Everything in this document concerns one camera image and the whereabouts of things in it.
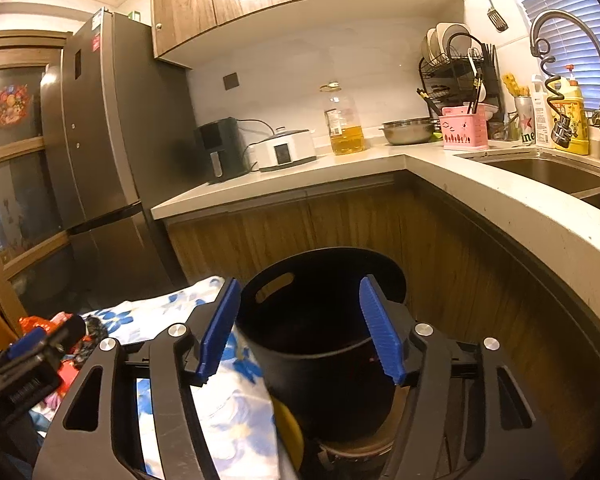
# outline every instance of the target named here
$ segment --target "refrigerator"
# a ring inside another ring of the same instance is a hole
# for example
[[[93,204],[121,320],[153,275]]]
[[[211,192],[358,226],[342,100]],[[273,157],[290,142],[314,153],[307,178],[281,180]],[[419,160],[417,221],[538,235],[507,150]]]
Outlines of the refrigerator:
[[[52,188],[78,282],[94,307],[187,286],[150,209],[205,181],[185,70],[151,28],[101,9],[47,67],[41,90]]]

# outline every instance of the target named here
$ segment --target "spatula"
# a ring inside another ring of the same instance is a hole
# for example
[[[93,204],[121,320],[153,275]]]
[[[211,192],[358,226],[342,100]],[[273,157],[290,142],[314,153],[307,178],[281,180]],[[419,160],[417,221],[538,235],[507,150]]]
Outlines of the spatula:
[[[489,7],[489,10],[487,10],[487,16],[498,32],[504,32],[509,28],[509,25],[507,25],[507,22],[504,21],[502,15],[495,9],[493,2],[491,0],[488,1],[491,7]]]

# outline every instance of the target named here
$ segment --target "white countertop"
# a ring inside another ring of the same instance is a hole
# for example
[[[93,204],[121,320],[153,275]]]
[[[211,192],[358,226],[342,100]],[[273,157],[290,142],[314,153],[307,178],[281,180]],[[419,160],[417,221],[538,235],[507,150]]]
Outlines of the white countertop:
[[[490,146],[502,149],[512,144],[490,142]],[[461,158],[458,153],[444,150],[441,142],[376,144],[361,153],[321,155],[302,166],[205,184],[157,205],[152,214],[155,219],[167,218],[318,184],[408,170],[518,241],[564,280],[600,319],[600,210],[539,182]],[[566,155],[600,168],[600,161]]]

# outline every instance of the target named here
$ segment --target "pink utensil holder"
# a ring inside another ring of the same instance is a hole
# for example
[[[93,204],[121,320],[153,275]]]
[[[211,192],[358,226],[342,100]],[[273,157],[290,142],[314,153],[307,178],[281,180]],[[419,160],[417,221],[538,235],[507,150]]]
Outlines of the pink utensil holder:
[[[468,114],[466,106],[442,108],[440,126],[446,150],[476,152],[489,147],[487,121],[482,106],[478,106],[475,114]]]

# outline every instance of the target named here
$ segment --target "black air fryer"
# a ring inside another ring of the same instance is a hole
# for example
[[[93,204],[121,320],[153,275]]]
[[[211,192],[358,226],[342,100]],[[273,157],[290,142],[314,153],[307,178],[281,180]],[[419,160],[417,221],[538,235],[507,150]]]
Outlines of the black air fryer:
[[[245,144],[233,117],[220,119],[199,127],[207,164],[206,174],[211,184],[224,182],[249,173],[245,164]]]

